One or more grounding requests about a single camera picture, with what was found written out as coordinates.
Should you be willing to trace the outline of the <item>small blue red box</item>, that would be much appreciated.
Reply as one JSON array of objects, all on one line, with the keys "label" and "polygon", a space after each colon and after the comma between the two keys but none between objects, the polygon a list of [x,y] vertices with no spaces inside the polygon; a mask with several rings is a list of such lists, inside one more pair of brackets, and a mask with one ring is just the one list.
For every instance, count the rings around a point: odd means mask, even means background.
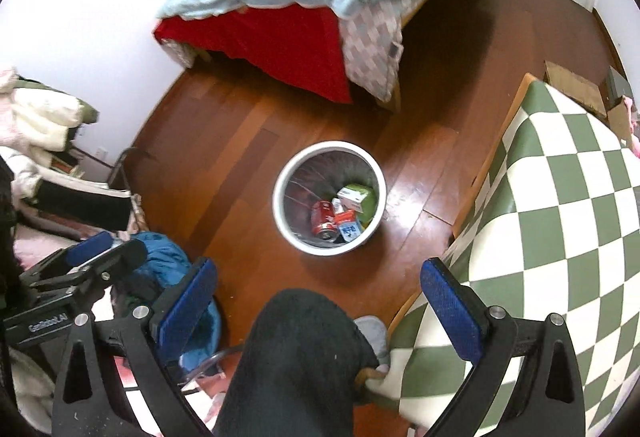
[{"label": "small blue red box", "polygon": [[363,233],[363,228],[357,213],[352,210],[344,210],[334,214],[335,225],[346,243],[355,241]]}]

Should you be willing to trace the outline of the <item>green white carton box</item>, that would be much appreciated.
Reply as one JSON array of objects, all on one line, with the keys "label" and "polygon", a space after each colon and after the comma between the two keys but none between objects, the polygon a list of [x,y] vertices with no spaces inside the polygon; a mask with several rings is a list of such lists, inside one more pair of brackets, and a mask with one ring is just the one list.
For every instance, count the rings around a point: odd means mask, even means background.
[{"label": "green white carton box", "polygon": [[338,190],[337,199],[345,209],[356,213],[360,223],[370,223],[378,204],[374,190],[359,184],[349,184]]}]

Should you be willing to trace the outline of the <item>red cola can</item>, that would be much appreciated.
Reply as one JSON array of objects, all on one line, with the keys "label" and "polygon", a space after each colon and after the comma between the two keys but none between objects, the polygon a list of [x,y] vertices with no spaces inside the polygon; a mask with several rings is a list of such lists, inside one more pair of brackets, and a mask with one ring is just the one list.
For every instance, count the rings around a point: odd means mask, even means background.
[{"label": "red cola can", "polygon": [[310,229],[314,238],[335,241],[340,234],[335,223],[333,205],[330,201],[319,200],[311,206]]}]

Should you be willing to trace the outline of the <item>white round trash bin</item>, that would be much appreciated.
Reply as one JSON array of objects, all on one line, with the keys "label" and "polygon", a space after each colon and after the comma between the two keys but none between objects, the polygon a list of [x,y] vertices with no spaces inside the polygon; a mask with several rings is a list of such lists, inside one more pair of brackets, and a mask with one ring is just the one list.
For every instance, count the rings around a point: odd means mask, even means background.
[{"label": "white round trash bin", "polygon": [[[337,199],[337,192],[349,184],[359,184],[374,190],[378,204],[370,223],[361,223],[363,233],[346,243],[341,235],[335,241],[322,241],[311,233],[311,206],[319,200]],[[343,255],[366,244],[383,218],[387,185],[378,162],[366,150],[339,140],[318,142],[286,163],[272,194],[272,214],[280,234],[300,252],[329,257]]]}]

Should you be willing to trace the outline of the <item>blue clothing pile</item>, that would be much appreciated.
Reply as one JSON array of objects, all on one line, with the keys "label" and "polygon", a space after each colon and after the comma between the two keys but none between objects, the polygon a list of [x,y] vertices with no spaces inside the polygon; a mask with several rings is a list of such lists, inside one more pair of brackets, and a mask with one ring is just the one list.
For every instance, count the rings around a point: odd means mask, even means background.
[{"label": "blue clothing pile", "polygon": [[158,360],[192,372],[213,356],[221,337],[221,316],[213,299],[217,269],[208,258],[192,264],[166,235],[144,231],[132,238],[144,243],[148,257],[113,284],[114,316],[126,318],[139,306],[149,307]]}]

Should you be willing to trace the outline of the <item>black white garment on rack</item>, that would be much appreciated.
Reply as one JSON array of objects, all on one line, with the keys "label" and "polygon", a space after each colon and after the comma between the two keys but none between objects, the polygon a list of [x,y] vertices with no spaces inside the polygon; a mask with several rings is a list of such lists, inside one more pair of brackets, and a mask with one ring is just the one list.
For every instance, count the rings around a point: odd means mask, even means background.
[{"label": "black white garment on rack", "polygon": [[131,192],[63,174],[42,176],[32,200],[42,212],[108,231],[123,231],[132,212]]}]

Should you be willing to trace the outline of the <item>green white checkered tablecloth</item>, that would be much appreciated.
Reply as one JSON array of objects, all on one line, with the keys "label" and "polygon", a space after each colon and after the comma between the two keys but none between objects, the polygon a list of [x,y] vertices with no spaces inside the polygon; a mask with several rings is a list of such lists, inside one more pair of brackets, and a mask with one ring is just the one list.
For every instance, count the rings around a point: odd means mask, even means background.
[{"label": "green white checkered tablecloth", "polygon": [[[589,436],[618,434],[639,406],[638,201],[638,157],[575,101],[531,80],[460,231],[436,257],[487,306],[526,320],[564,318]],[[427,303],[422,265],[419,292],[390,335],[390,368],[367,390],[430,429],[472,363]]]}]

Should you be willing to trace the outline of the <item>white jacket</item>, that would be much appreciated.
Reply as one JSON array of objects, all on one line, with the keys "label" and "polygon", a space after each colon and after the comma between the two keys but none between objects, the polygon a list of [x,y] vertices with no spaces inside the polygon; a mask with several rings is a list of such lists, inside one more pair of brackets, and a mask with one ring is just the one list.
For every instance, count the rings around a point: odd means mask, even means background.
[{"label": "white jacket", "polygon": [[1,145],[26,151],[68,149],[78,128],[98,122],[99,111],[73,95],[1,69]]}]

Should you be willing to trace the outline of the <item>person's leg black trousers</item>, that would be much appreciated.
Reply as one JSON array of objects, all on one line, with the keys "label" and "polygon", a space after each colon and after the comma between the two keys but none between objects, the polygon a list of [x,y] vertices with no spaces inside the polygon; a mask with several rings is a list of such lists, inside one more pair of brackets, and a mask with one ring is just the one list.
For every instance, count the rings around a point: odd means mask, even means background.
[{"label": "person's leg black trousers", "polygon": [[351,436],[359,372],[378,356],[329,298],[288,289],[253,323],[215,436]]}]

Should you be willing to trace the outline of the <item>flat cardboard box on floor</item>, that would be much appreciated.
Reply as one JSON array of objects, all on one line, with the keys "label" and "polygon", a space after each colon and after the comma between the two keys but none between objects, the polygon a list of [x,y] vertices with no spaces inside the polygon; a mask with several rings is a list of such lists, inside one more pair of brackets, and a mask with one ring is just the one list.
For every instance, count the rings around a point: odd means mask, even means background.
[{"label": "flat cardboard box on floor", "polygon": [[576,101],[598,119],[606,119],[599,87],[593,82],[549,60],[544,62],[544,82]]}]

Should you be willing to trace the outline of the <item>brown cardboard box with items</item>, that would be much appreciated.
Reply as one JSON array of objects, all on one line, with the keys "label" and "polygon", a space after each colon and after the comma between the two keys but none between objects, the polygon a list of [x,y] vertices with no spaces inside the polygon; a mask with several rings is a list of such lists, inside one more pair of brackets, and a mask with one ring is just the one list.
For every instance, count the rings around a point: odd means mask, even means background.
[{"label": "brown cardboard box with items", "polygon": [[632,99],[632,90],[627,80],[613,67],[608,67],[603,88],[606,101],[606,117],[612,132],[631,148],[638,142],[638,113]]}]

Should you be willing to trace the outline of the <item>red bed sheet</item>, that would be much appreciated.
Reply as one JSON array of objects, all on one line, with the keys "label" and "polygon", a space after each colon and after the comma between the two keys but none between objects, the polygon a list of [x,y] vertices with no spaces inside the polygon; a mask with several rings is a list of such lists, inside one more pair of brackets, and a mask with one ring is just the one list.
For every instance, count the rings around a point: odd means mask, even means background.
[{"label": "red bed sheet", "polygon": [[326,7],[246,8],[219,16],[160,20],[155,39],[243,59],[273,79],[336,104],[352,101],[338,18]]}]

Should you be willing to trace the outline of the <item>grey patterned mattress cover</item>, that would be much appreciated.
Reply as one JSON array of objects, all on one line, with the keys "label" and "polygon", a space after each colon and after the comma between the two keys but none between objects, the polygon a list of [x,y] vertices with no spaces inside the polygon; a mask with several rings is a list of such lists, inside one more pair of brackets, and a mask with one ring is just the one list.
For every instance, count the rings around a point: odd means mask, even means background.
[{"label": "grey patterned mattress cover", "polygon": [[402,29],[426,1],[380,1],[338,20],[347,79],[387,110],[400,109]]}]

